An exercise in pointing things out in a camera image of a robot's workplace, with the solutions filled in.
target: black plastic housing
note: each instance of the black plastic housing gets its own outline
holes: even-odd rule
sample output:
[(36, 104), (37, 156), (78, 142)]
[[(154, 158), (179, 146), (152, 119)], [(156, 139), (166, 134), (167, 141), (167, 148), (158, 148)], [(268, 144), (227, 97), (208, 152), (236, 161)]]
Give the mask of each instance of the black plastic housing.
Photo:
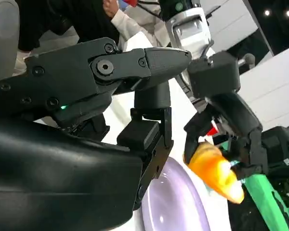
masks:
[(0, 119), (0, 231), (119, 226), (132, 217), (141, 172), (128, 148)]
[(237, 60), (225, 51), (216, 53), (209, 60), (193, 60), (187, 71), (196, 98), (211, 97), (241, 88)]
[(289, 178), (289, 132), (275, 127), (262, 133), (262, 143), (267, 150), (269, 178)]

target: white wall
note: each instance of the white wall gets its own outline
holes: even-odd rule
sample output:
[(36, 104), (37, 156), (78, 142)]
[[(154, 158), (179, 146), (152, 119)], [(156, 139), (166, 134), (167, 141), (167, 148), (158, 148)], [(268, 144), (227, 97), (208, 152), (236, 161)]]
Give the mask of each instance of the white wall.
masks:
[(205, 12), (221, 5), (208, 19), (216, 52), (231, 48), (258, 28), (242, 0), (202, 0), (201, 5)]
[(289, 126), (289, 49), (241, 75), (239, 94), (264, 129)]

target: black cable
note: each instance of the black cable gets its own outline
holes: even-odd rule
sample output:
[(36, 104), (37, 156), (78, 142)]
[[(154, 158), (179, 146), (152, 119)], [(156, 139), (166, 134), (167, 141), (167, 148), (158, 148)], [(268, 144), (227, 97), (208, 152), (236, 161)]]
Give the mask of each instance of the black cable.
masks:
[(201, 56), (199, 57), (199, 59), (206, 58), (209, 49), (213, 45), (214, 45), (214, 40), (211, 39), (210, 42), (208, 43), (208, 45), (206, 46), (206, 48), (203, 50), (203, 52), (202, 52)]
[(144, 6), (140, 5), (139, 3), (137, 3), (137, 6), (138, 6), (139, 8), (141, 8), (141, 9), (143, 9), (144, 11), (148, 12), (149, 14), (151, 14), (151, 15), (155, 16), (156, 18), (159, 18), (159, 19), (161, 19), (161, 18), (160, 18), (160, 16), (159, 16), (158, 14), (156, 14), (156, 13), (153, 13), (152, 11), (150, 11), (150, 10), (149, 10), (149, 9), (147, 9), (146, 7), (144, 7)]
[(156, 1), (140, 1), (140, 0), (138, 0), (138, 3), (144, 4), (144, 5), (157, 5), (157, 6), (159, 6), (159, 3)]

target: cable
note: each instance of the cable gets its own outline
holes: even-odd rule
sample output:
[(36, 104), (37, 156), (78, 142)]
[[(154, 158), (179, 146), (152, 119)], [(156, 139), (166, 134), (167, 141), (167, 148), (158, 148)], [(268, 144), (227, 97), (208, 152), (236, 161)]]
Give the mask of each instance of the cable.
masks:
[(206, 48), (203, 50), (203, 52), (202, 52), (201, 56), (199, 57), (199, 59), (206, 58), (209, 49), (213, 45), (214, 45), (214, 40), (211, 39), (210, 42), (208, 43), (208, 45), (206, 46)]
[(161, 19), (161, 18), (160, 18), (160, 16), (159, 16), (158, 14), (156, 14), (156, 13), (153, 13), (152, 11), (150, 11), (150, 10), (149, 10), (149, 9), (147, 9), (146, 7), (144, 7), (144, 6), (140, 5), (139, 3), (137, 3), (137, 6), (138, 6), (139, 8), (141, 8), (141, 9), (143, 9), (144, 11), (148, 12), (149, 14), (151, 14), (151, 15), (155, 16), (156, 18), (159, 18), (159, 19)]
[(157, 6), (159, 6), (159, 3), (155, 2), (155, 1), (140, 1), (140, 0), (138, 0), (138, 3), (144, 4), (144, 5), (157, 5)]
[(180, 78), (181, 78), (183, 84), (185, 85), (185, 87), (186, 87), (190, 92), (192, 92), (191, 88), (189, 87), (188, 83), (186, 82), (186, 80), (183, 78), (182, 75), (180, 75)]

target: person's arm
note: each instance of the person's arm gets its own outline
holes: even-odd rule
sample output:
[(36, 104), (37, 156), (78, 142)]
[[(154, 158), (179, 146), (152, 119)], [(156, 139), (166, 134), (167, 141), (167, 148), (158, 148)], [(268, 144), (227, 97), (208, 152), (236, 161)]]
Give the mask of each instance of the person's arm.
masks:
[(150, 34), (146, 29), (138, 25), (135, 20), (128, 17), (118, 8), (116, 0), (104, 0), (103, 8), (106, 14), (112, 18), (112, 24), (117, 28), (125, 40), (130, 39), (138, 32), (143, 32), (153, 46), (160, 46), (155, 35)]

